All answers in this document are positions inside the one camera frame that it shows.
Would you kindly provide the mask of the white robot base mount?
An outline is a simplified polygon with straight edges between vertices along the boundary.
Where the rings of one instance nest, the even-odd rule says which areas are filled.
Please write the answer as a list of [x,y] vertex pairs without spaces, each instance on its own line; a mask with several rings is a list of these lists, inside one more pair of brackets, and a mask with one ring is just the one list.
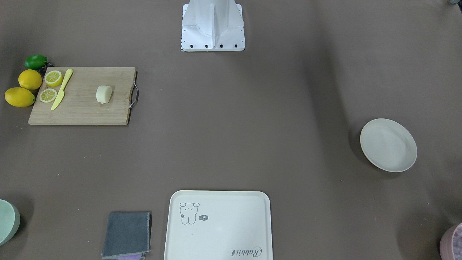
[[181,51],[231,52],[245,47],[240,4],[234,0],[190,0],[183,5]]

